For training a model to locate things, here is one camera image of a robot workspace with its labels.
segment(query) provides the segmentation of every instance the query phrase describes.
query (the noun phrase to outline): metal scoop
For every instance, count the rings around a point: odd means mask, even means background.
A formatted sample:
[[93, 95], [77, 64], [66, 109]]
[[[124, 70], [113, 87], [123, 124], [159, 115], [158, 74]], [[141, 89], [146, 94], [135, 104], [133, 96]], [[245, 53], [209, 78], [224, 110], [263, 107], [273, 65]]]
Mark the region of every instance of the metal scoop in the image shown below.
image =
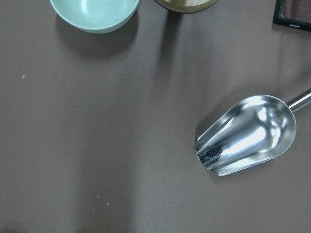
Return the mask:
[[198, 137], [196, 154], [219, 176], [276, 158], [294, 141], [293, 112], [310, 102], [311, 89], [288, 103], [268, 95], [246, 98]]

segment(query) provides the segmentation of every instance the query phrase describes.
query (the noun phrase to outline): gray table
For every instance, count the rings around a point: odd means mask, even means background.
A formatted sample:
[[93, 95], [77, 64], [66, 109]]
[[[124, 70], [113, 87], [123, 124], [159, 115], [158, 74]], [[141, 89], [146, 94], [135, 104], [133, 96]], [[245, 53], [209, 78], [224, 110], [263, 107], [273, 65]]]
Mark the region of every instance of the gray table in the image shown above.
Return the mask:
[[311, 107], [282, 156], [227, 177], [194, 142], [239, 100], [311, 86], [311, 33], [275, 1], [182, 15], [141, 0], [109, 34], [0, 2], [0, 233], [307, 233]]

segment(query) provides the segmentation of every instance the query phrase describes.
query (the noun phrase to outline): black frame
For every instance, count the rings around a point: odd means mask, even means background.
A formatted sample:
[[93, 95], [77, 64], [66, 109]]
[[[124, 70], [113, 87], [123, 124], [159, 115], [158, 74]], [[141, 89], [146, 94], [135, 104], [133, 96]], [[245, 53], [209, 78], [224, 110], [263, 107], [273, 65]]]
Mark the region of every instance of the black frame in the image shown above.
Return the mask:
[[274, 15], [273, 15], [273, 23], [311, 32], [310, 23], [284, 18], [282, 16], [283, 5], [284, 5], [284, 0], [276, 0], [276, 7], [274, 9]]

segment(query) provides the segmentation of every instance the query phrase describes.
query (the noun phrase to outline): plastic bowl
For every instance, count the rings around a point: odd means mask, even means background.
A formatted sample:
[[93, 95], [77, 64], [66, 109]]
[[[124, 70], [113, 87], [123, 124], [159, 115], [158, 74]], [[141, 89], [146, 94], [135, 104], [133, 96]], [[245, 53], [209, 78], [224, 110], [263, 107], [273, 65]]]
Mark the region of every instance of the plastic bowl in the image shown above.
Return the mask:
[[72, 26], [89, 33], [112, 32], [133, 16], [139, 0], [50, 0]]

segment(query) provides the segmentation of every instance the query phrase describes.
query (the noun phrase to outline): brand logo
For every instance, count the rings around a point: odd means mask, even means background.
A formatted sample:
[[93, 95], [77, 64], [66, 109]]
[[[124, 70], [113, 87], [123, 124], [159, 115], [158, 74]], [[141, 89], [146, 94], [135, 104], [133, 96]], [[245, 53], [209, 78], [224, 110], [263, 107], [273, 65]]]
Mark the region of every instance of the brand logo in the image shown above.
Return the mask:
[[294, 27], [294, 28], [300, 28], [299, 25], [293, 25], [293, 24], [290, 24], [291, 27]]

